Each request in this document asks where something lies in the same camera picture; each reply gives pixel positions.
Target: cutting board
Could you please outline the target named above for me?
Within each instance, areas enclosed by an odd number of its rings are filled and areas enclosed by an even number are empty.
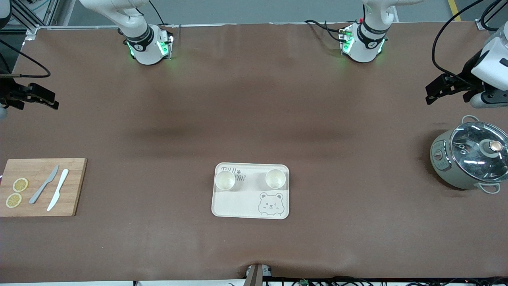
[[[42,186],[56,165],[59,165],[56,177],[49,183],[37,202],[33,205],[28,201]],[[73,216],[76,214],[79,193],[85,174],[86,159],[57,158],[57,159],[10,159],[7,161],[0,184],[0,217],[8,216]],[[46,211],[53,198],[56,186],[63,169],[69,169],[69,174],[60,189],[60,199],[51,211]],[[28,180],[28,188],[20,194],[21,203],[15,208],[8,208],[7,197],[14,193],[12,184],[19,178]]]

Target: cup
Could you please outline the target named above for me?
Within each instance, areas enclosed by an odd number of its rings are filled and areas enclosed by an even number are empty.
[[[272,169],[266,173],[266,184],[272,189],[280,189],[286,181],[285,174],[281,170]]]
[[[215,185],[223,191],[229,191],[235,185],[235,175],[230,171],[221,171],[215,176]]]

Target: green led light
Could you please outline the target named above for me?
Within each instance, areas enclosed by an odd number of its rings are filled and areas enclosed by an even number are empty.
[[[164,42],[159,42],[159,41],[157,41],[157,44],[159,46],[159,49],[161,50],[162,55],[167,55],[169,52],[168,45],[165,44]]]
[[[385,40],[381,41],[381,44],[379,44],[379,50],[377,50],[377,53],[380,53],[383,50],[383,44],[385,43]]]
[[[351,47],[353,46],[354,44],[354,38],[353,37],[350,37],[345,43],[344,43],[344,48],[342,49],[345,53],[349,53],[351,51]]]
[[[132,51],[131,45],[127,42],[127,47],[129,47],[129,51],[131,51],[131,56],[134,58],[134,52]]]

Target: pot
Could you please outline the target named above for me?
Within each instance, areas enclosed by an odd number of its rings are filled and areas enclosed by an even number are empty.
[[[437,174],[452,186],[496,194],[508,180],[508,135],[494,125],[466,115],[461,125],[438,136],[430,148]]]

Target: plastic knife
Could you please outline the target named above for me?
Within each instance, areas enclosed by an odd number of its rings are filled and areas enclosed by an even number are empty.
[[[53,169],[53,171],[51,172],[51,174],[49,174],[49,177],[46,179],[46,181],[42,184],[42,186],[37,190],[37,192],[35,192],[35,194],[30,198],[30,200],[28,201],[29,204],[35,204],[35,202],[37,201],[37,199],[39,198],[39,196],[41,195],[42,191],[44,190],[44,188],[46,187],[47,184],[51,183],[51,181],[53,181],[53,179],[55,178],[56,176],[56,172],[58,172],[58,165],[55,166],[55,169]]]
[[[56,187],[55,194],[53,195],[53,198],[51,199],[51,202],[49,203],[48,209],[46,211],[51,211],[51,209],[55,206],[56,202],[60,198],[60,189],[62,188],[62,185],[67,178],[67,174],[69,173],[69,169],[64,169],[62,171],[62,175],[60,176],[60,181],[58,182],[58,186]]]

